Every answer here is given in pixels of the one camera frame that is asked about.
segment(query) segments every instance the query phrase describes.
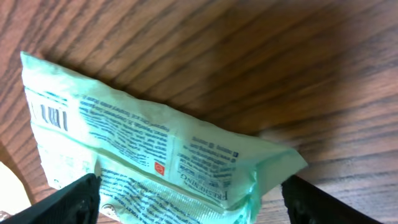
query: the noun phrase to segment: wooden table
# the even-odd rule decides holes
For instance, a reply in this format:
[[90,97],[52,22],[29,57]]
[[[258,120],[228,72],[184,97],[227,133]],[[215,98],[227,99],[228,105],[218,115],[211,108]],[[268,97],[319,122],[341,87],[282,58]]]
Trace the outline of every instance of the wooden table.
[[[398,223],[398,1],[2,0],[0,159],[47,185],[21,82],[28,51],[133,96],[296,147],[300,175]],[[279,189],[258,223],[288,223]],[[100,217],[99,223],[111,223]]]

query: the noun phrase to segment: black object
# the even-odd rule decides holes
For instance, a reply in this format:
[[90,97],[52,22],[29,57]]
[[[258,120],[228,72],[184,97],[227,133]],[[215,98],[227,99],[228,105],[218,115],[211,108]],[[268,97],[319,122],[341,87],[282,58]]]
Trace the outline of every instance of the black object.
[[282,184],[282,195],[292,224],[380,224],[296,175]]
[[101,178],[87,174],[1,224],[94,224]]

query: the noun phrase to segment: red symbol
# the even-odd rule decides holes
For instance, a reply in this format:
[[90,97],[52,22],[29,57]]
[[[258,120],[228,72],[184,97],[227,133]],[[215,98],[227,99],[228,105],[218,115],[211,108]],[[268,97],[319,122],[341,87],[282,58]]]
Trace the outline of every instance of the red symbol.
[[161,175],[164,175],[164,166],[160,165],[158,162],[155,162],[155,170]]

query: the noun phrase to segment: red logo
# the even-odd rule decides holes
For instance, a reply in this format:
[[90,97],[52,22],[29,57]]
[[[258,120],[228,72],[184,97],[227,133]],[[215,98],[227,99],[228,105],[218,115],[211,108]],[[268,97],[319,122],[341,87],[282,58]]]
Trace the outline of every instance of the red logo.
[[160,165],[158,162],[155,162],[155,170],[161,175],[164,175],[164,166]]

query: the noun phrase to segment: barcode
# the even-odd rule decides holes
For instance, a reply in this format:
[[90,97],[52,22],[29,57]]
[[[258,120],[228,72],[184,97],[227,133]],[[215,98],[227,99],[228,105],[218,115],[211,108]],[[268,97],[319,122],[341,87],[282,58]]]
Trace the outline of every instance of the barcode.
[[41,119],[47,124],[68,131],[67,112],[45,105],[34,106],[33,103],[30,107],[35,119]]

